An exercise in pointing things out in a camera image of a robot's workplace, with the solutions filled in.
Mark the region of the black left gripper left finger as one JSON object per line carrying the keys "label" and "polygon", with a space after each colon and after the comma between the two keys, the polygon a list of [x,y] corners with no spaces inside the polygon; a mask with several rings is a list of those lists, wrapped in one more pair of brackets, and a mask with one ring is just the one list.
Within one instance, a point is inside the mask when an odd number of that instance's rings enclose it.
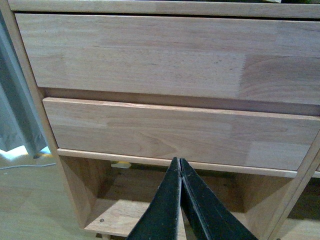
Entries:
{"label": "black left gripper left finger", "polygon": [[181,166],[171,161],[149,207],[127,236],[128,240],[176,240],[179,231]]}

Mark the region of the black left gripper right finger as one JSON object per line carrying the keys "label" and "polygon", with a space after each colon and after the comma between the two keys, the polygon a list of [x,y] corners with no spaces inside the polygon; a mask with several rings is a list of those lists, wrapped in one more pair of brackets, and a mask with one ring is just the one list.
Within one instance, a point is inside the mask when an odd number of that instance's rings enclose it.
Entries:
{"label": "black left gripper right finger", "polygon": [[198,240],[255,240],[256,237],[223,205],[184,158],[181,206]]}

